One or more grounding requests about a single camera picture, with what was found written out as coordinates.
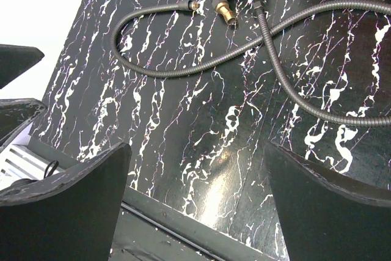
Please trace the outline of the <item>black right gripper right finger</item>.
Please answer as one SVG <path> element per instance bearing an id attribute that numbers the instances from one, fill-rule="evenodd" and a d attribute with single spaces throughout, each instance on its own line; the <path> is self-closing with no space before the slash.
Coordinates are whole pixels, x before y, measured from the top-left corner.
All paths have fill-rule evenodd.
<path id="1" fill-rule="evenodd" d="M 390 260 L 390 191 L 269 142 L 265 163 L 290 260 Z"/>

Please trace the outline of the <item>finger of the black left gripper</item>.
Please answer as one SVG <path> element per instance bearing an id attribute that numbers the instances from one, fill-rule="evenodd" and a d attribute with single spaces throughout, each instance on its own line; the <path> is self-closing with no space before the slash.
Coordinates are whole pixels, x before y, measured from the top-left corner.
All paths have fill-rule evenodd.
<path id="1" fill-rule="evenodd" d="M 1 151 L 46 109 L 34 98 L 1 99 Z"/>
<path id="2" fill-rule="evenodd" d="M 32 68 L 44 56 L 36 47 L 1 44 L 1 89 Z"/>

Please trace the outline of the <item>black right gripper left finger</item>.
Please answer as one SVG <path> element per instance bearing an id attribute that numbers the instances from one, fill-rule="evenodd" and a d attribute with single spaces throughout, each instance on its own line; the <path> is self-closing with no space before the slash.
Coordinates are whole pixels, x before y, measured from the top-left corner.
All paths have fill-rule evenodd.
<path id="1" fill-rule="evenodd" d="M 108 260 L 131 147 L 1 191 L 1 260 Z"/>

